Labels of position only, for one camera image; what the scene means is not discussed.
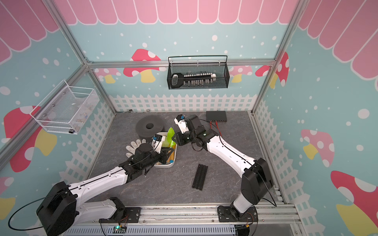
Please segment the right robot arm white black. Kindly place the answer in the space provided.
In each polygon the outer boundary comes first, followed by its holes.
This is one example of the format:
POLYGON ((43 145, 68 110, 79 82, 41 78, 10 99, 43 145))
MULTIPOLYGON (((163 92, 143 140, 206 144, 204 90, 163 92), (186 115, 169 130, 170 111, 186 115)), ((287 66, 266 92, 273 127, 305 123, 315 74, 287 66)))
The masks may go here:
POLYGON ((230 206, 219 206, 220 222, 243 222, 252 220, 258 222, 257 212, 253 207, 257 205, 270 189, 274 182, 267 162, 263 158, 249 157, 229 143, 219 132, 206 129, 201 119, 196 115, 185 117, 180 114, 175 118, 180 131, 174 136, 174 141, 183 146, 196 144, 228 164, 241 178, 241 193, 230 206))

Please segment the bright green trowel wooden handle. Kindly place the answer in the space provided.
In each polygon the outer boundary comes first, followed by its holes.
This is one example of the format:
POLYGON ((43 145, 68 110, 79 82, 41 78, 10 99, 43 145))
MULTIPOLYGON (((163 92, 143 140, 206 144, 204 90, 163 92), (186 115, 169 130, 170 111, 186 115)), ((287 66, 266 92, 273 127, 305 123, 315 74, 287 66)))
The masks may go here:
POLYGON ((173 138, 175 136, 175 131, 174 129, 171 127, 169 130, 168 130, 168 133, 167 133, 167 141, 169 143, 169 147, 170 148, 173 148, 175 147, 176 143, 173 141, 173 138))

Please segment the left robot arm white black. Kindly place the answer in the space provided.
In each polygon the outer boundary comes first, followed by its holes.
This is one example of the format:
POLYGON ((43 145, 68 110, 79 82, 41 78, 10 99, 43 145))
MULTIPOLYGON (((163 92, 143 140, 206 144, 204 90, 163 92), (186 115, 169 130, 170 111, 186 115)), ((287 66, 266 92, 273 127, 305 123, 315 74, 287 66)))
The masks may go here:
POLYGON ((125 205, 117 197, 90 202, 95 196, 145 175, 158 162, 166 162, 173 148, 155 148, 142 143, 125 162, 91 179, 55 184, 36 214, 49 236, 58 236, 71 226, 98 219, 100 222, 121 223, 130 217, 125 205))

